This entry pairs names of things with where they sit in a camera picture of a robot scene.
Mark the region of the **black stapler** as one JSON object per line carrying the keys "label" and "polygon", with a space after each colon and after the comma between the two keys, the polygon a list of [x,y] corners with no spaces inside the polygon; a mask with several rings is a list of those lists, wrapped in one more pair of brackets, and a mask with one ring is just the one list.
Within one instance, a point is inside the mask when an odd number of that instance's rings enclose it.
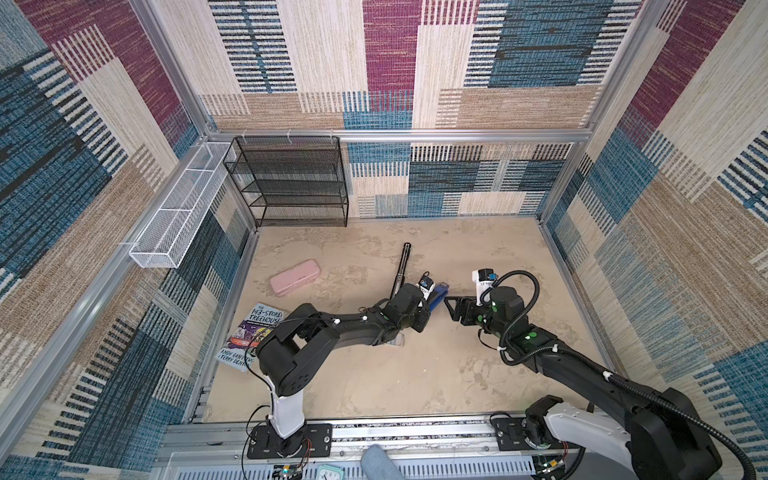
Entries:
{"label": "black stapler", "polygon": [[405,242],[403,244],[401,257],[399,260],[397,272],[396,272],[395,279],[394,279],[393,286],[390,293],[390,298],[395,297],[395,295],[398,293],[403,283],[405,282],[405,274],[407,269],[407,263],[411,253],[411,248],[412,248],[412,244],[410,242]]}

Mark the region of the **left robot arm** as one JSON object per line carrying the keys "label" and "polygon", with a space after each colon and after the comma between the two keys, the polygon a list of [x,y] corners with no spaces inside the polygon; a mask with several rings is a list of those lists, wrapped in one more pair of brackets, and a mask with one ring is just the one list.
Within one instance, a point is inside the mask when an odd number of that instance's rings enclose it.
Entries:
{"label": "left robot arm", "polygon": [[353,314],[331,314],[300,305],[252,350],[271,387],[269,428],[283,441],[297,440],[306,424],[303,390],[330,353],[350,346],[379,346],[403,330],[423,332],[434,285],[403,284],[394,297]]}

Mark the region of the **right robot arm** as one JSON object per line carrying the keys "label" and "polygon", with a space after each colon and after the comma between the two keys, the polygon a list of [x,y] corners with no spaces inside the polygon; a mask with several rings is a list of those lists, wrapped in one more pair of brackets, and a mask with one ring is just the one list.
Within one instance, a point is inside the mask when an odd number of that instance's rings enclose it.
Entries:
{"label": "right robot arm", "polygon": [[640,479],[709,479],[730,440],[700,419],[682,392],[633,382],[529,322],[532,305],[512,287],[482,281],[476,296],[448,296],[451,319],[494,337],[510,367],[524,366],[573,390],[599,414],[546,395],[525,411],[527,443],[538,449],[575,444],[631,470]]}

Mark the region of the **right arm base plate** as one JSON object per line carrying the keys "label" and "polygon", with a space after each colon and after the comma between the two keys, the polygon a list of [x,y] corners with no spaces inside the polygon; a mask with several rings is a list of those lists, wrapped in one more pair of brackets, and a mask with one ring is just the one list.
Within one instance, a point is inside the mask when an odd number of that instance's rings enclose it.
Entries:
{"label": "right arm base plate", "polygon": [[538,417],[529,419],[525,416],[497,412],[489,416],[489,423],[501,451],[581,449],[576,443],[557,440],[544,424],[544,420]]}

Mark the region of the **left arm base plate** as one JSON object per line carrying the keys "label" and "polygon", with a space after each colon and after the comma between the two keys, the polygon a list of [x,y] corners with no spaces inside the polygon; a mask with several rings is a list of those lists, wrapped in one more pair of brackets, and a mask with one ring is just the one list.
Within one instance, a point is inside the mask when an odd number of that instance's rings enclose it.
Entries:
{"label": "left arm base plate", "polygon": [[249,460],[301,458],[305,455],[325,458],[330,456],[332,440],[331,423],[308,423],[288,438],[282,438],[267,422],[250,431],[245,456]]}

